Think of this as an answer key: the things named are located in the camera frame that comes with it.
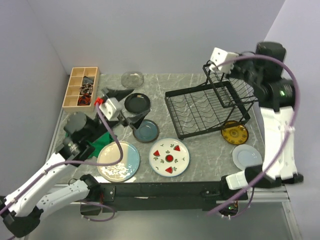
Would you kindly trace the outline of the black ceramic plate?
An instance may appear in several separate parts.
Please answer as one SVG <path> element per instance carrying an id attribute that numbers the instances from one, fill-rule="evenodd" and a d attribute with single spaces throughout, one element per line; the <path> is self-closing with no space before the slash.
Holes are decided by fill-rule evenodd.
<path id="1" fill-rule="evenodd" d="M 125 109 L 132 114 L 140 114 L 151 107 L 149 97 L 143 93 L 132 93 L 124 101 Z"/>

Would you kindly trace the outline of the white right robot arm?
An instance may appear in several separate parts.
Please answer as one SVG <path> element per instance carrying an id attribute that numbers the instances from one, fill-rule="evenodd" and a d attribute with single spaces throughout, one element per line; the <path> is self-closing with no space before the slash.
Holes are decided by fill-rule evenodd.
<path id="1" fill-rule="evenodd" d="M 304 181 L 294 157 L 294 121 L 299 93 L 293 77 L 282 77 L 283 70 L 292 73 L 283 63 L 285 56 L 283 45 L 272 41 L 259 42 L 251 56 L 221 50 L 212 55 L 213 65 L 222 73 L 252 87 L 264 127 L 263 163 L 224 176 L 219 193 L 226 200 L 246 186 L 271 189 Z"/>

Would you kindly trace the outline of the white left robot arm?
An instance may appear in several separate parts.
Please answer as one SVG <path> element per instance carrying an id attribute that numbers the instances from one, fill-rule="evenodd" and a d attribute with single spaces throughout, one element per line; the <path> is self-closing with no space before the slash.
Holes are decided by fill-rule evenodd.
<path id="1" fill-rule="evenodd" d="M 125 117 L 120 101 L 131 93 L 131 89 L 105 88 L 103 96 L 94 103 L 95 118 L 80 111 L 71 114 L 64 126 L 67 136 L 62 144 L 27 182 L 0 198 L 0 216 L 13 238 L 29 235 L 42 220 L 72 202 L 86 203 L 86 200 L 94 201 L 99 197 L 100 184 L 90 174 L 53 193 L 49 190 L 70 171 L 80 165 L 89 165 L 87 158 L 95 150 L 91 144 L 104 133 L 112 136 L 119 150 L 119 158 L 105 166 L 116 165 L 123 159 L 123 148 L 112 129 L 122 125 L 136 130 L 150 112 L 147 108 L 135 116 Z"/>

